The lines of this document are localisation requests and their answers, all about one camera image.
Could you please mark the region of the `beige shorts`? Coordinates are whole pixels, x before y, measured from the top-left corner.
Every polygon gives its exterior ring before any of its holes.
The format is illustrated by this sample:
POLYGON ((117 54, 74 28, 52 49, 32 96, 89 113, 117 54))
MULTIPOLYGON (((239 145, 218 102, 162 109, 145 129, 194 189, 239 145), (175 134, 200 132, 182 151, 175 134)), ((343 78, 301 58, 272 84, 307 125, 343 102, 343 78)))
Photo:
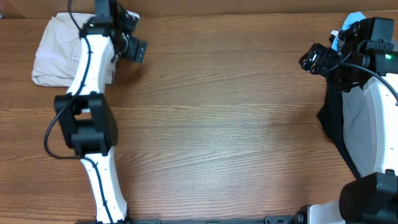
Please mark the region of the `beige shorts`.
POLYGON ((39 86, 70 87, 80 63, 79 27, 93 14, 59 12, 47 24, 35 54, 32 81, 39 86))

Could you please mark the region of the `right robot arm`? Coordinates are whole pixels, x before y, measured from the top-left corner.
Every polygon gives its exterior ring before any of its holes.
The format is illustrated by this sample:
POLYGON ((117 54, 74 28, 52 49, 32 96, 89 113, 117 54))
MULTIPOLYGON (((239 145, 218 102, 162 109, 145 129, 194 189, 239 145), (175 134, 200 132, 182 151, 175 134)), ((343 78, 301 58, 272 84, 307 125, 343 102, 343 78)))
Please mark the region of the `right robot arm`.
POLYGON ((318 119, 354 181, 338 200, 305 205, 292 223, 397 222, 397 42, 394 21, 350 14, 299 64, 326 80, 318 119))

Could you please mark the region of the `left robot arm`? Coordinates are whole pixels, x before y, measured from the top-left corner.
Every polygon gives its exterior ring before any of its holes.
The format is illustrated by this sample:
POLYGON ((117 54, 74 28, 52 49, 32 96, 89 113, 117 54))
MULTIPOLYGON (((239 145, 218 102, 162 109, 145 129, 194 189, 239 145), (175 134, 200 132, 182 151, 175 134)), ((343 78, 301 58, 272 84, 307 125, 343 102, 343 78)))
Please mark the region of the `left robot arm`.
POLYGON ((130 223, 114 158, 118 126, 104 89, 119 58, 142 63, 147 44, 132 36, 139 19, 117 0, 95 1, 95 15, 77 27, 81 56, 75 79, 65 95, 55 97, 56 115, 44 137, 49 153, 48 138, 59 123, 66 145, 75 152, 72 159, 80 160, 90 179, 95 223, 130 223))

